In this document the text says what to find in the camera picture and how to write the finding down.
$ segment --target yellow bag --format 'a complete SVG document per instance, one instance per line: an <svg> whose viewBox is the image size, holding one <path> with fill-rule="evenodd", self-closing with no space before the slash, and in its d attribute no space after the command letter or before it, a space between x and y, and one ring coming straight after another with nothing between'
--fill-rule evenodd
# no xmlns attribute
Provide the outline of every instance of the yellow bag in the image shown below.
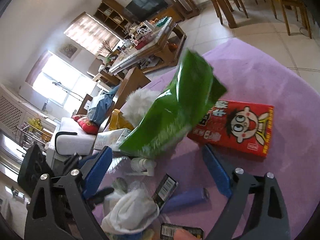
<svg viewBox="0 0 320 240"><path fill-rule="evenodd" d="M122 128L128 128L133 130L134 127L123 116L123 113L119 109L112 111L111 120L109 124L109 130L118 130Z"/></svg>

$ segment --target finger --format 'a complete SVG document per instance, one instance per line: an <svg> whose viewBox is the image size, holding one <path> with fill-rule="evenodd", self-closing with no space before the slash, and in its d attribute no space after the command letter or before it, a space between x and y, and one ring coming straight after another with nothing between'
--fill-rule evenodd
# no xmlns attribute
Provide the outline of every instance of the finger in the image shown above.
<svg viewBox="0 0 320 240"><path fill-rule="evenodd" d="M174 240L197 240L195 236L193 236L192 234L190 234L188 231L184 229L176 230L174 233L173 239Z"/></svg>

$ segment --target coffee table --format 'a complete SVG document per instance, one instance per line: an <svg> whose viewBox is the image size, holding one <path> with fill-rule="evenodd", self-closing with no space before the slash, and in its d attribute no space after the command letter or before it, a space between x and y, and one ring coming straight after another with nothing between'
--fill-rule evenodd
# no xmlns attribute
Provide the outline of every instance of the coffee table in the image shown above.
<svg viewBox="0 0 320 240"><path fill-rule="evenodd" d="M174 32L176 36L170 38L171 33ZM179 56L187 38L186 34L182 31L177 23L171 17L167 22L156 32L151 35L153 39L143 48L136 50L132 49L125 55L122 53L118 59L113 63L109 69L109 75L116 75L120 71L135 65L140 59L155 55L161 58L161 61L154 67L147 67L142 69L143 73L148 73L156 69L168 66L176 66L178 64ZM171 52L168 47L168 42L175 43L178 48Z"/></svg>

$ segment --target metal rack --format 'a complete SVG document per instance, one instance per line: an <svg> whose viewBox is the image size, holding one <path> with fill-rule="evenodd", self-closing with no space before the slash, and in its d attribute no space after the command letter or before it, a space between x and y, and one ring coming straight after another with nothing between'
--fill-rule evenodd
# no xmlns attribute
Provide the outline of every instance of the metal rack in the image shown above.
<svg viewBox="0 0 320 240"><path fill-rule="evenodd" d="M28 150L33 146L34 143L37 143L40 149L44 153L46 152L45 139L49 138L49 140L51 140L52 137L50 135L44 133L27 122L24 122L21 126L18 126L17 129L20 131L19 145L21 147L23 147L25 150Z"/></svg>

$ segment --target green plastic bag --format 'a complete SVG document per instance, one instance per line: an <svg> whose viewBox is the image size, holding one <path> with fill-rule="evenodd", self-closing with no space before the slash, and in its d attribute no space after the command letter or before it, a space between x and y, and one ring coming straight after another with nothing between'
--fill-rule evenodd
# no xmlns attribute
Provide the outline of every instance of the green plastic bag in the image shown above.
<svg viewBox="0 0 320 240"><path fill-rule="evenodd" d="M184 137L226 91L212 67L188 50L170 84L120 150L130 156L157 157Z"/></svg>

